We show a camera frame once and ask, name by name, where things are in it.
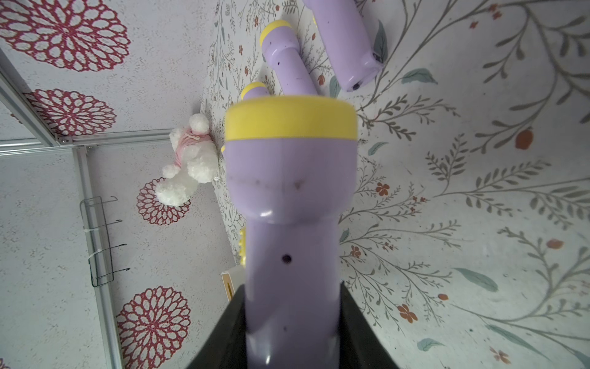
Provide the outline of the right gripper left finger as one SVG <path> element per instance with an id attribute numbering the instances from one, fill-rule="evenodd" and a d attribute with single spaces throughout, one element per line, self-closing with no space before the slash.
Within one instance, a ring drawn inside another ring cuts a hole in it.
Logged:
<path id="1" fill-rule="evenodd" d="M 238 369 L 247 367 L 245 287 L 241 285 L 229 301 L 189 369 Z"/>

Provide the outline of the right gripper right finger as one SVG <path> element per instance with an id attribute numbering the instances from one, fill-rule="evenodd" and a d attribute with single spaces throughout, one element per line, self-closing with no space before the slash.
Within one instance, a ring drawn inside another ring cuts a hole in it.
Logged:
<path id="1" fill-rule="evenodd" d="M 340 369 L 399 369 L 344 283 L 340 284 L 338 328 Z"/>

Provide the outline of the purple flashlight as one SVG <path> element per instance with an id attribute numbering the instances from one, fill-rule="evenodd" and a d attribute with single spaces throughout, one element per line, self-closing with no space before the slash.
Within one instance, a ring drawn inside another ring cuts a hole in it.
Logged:
<path id="1" fill-rule="evenodd" d="M 233 105 L 224 123 L 227 189 L 245 221 L 247 365 L 336 368 L 338 220 L 355 191 L 355 109 L 271 96 Z"/>
<path id="2" fill-rule="evenodd" d="M 261 33 L 259 43 L 284 95 L 317 95 L 301 58 L 300 43 L 289 22 L 280 19 L 268 24 Z"/>
<path id="3" fill-rule="evenodd" d="M 383 69 L 353 0 L 304 0 L 313 14 L 336 79 L 346 92 L 367 85 Z"/>
<path id="4" fill-rule="evenodd" d="M 241 92 L 241 101 L 266 97 L 269 95 L 270 92 L 268 91 L 267 86 L 260 81 L 255 81 L 244 87 Z"/>

